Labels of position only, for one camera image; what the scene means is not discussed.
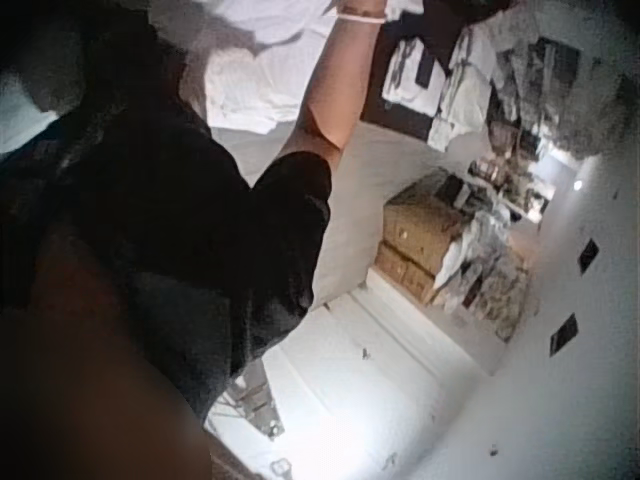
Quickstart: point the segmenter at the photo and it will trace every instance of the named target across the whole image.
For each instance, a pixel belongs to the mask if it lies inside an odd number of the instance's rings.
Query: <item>woman's arm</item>
[[[382,16],[386,0],[347,0],[345,6]],[[300,116],[279,156],[311,151],[335,171],[360,118],[380,25],[338,19],[311,76]]]

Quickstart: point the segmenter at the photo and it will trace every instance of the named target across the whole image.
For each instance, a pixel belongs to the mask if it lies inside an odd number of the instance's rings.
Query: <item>dark clothing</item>
[[[308,152],[251,188],[179,102],[74,112],[0,167],[2,302],[28,305],[47,225],[71,221],[112,272],[132,338],[204,420],[311,306],[330,191]]]

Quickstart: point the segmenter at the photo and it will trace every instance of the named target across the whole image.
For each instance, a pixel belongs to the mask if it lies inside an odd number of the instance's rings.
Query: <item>white bracelet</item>
[[[387,20],[386,18],[363,17],[361,15],[351,15],[350,13],[339,13],[338,18],[351,22],[373,23],[375,25],[382,25]]]

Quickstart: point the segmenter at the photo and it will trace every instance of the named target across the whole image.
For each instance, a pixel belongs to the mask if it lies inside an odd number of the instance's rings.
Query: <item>bracelet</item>
[[[363,15],[352,15],[350,13],[339,13],[338,18],[351,22],[372,23],[375,25],[382,25],[386,21],[384,17],[365,17]]]

